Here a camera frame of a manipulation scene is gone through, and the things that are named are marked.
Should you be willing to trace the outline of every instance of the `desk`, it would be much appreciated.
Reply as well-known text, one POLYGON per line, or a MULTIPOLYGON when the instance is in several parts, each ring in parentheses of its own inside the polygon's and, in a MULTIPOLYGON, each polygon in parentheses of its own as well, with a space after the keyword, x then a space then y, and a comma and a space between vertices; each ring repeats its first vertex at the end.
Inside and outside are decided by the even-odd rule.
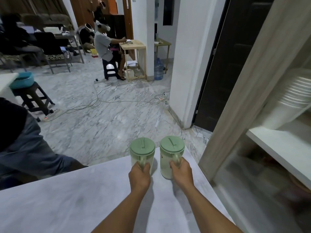
POLYGON ((17 77, 18 77, 18 73, 0 74, 0 97, 6 98, 8 101, 11 101, 12 103, 19 105, 13 92, 9 88, 10 84, 17 77))
MULTIPOLYGON (((138 50, 139 49, 145 49, 145 53, 144 53, 144 75, 142 77, 137 77, 137 78, 145 78, 147 79, 147 62, 146 62, 146 46, 144 44, 142 44, 140 41, 138 40, 131 40, 132 44, 127 44, 127 43, 119 43, 120 47, 122 47, 122 49, 124 50, 124 54, 126 54, 126 50, 136 50, 137 51, 137 63, 138 63, 138 69, 140 70, 140 65, 139 65, 139 57, 138 57, 138 50)), ((128 66, 127 66, 127 60, 125 59, 125 63, 126 63, 126 70, 128 70, 128 66)))
MULTIPOLYGON (((190 163, 198 190, 232 221, 187 148, 183 157, 190 163)), ((130 193, 130 170, 131 157, 126 156, 2 190, 0 232, 90 233, 130 193)), ((134 232, 199 232, 186 196, 160 173, 159 148, 134 232)))
POLYGON ((172 45, 172 43, 169 43, 161 38, 158 38, 157 40, 155 40, 156 42, 159 42, 158 44, 155 44, 156 46, 156 52, 158 54, 158 46, 167 46, 167 56, 166 56, 166 66, 165 66, 165 74, 167 71, 167 64, 169 62, 169 46, 172 45))
POLYGON ((70 31, 70 33, 68 33, 66 35, 57 34, 57 35, 54 35, 54 36, 55 36, 56 39, 73 39, 74 42, 76 43, 77 48, 78 48, 79 55, 80 55, 80 58, 82 60, 82 63, 84 64, 84 60, 83 60, 83 57, 82 57, 79 45, 77 43, 77 40, 75 38, 75 35, 76 35, 75 31, 70 31))

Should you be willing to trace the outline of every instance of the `forearm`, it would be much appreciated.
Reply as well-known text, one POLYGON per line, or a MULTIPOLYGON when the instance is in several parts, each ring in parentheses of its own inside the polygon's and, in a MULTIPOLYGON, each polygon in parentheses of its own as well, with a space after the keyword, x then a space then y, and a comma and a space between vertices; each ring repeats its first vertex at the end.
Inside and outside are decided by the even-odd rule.
POLYGON ((118 207, 99 223, 92 233, 133 232, 138 208, 144 195, 145 193, 142 191, 131 192, 118 207))
POLYGON ((185 190, 192 212, 201 233, 240 233, 242 232, 221 212, 219 212, 195 186, 185 190))
POLYGON ((111 39, 112 44, 118 44, 118 43, 122 43, 122 42, 123 42, 122 39, 111 39))

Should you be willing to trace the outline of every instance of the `small stool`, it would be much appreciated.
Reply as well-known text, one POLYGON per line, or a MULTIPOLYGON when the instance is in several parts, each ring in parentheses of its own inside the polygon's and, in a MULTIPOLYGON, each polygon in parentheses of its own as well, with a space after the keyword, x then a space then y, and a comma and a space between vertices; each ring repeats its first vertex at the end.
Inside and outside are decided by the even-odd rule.
POLYGON ((48 115, 49 103, 55 105, 53 101, 48 97, 48 95, 44 92, 44 90, 42 90, 42 88, 37 84, 37 82, 34 82, 32 86, 27 88, 12 89, 12 92, 14 96, 20 96, 23 99, 24 102, 21 104, 21 106, 24 107, 25 105, 27 105, 30 112, 42 111, 45 115, 48 115), (37 89, 39 89, 43 94, 42 97, 39 97, 37 95, 37 89), (33 101, 36 102, 39 107, 35 107, 32 103, 33 101))
POLYGON ((118 75, 118 68, 116 62, 108 62, 103 60, 103 67, 104 67, 104 76, 105 79, 108 80, 109 77, 117 77, 117 79, 120 79, 120 76, 118 75), (107 65, 112 65, 113 69, 107 69, 107 65))

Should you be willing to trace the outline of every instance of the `curtain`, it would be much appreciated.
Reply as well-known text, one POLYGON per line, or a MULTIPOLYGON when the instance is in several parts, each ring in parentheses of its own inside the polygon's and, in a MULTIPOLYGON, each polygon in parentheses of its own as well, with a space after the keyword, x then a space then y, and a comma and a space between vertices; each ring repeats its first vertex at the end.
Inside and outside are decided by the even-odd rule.
POLYGON ((0 14, 9 13, 34 14, 34 11, 29 0, 1 0, 0 14))
POLYGON ((37 14, 64 14, 69 16, 63 0, 30 0, 37 14))

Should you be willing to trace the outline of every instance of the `white wall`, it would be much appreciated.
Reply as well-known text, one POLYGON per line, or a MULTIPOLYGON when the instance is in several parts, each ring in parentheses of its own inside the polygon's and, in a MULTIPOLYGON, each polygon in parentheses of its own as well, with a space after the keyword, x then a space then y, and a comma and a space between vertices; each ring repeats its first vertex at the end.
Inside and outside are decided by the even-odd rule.
POLYGON ((74 29, 78 29, 78 24, 76 21, 75 14, 73 13, 73 9, 72 9, 70 0, 63 0, 63 2, 64 2, 64 5, 65 5, 68 13, 69 13, 69 17, 71 18, 74 29))
MULTIPOLYGON (((169 58, 174 58, 175 46, 176 46, 176 35, 177 35, 177 25, 179 17, 179 6, 180 0, 175 0, 174 2, 174 14, 173 14, 173 25, 163 26, 163 11, 164 11, 164 0, 159 0, 158 7, 158 34, 159 38, 166 40, 172 45, 169 48, 169 58)), ((167 46, 162 46, 158 48, 158 57, 160 59, 166 59, 167 56, 167 46)))
POLYGON ((171 109, 184 128, 191 126, 225 0, 181 0, 177 28, 171 109))
POLYGON ((122 0, 116 0, 116 3, 117 3, 118 14, 124 15, 123 1, 122 0))
MULTIPOLYGON (((147 76, 154 75, 154 16, 155 0, 131 0, 134 39, 147 47, 147 76)), ((139 63, 143 66, 142 55, 139 63)))

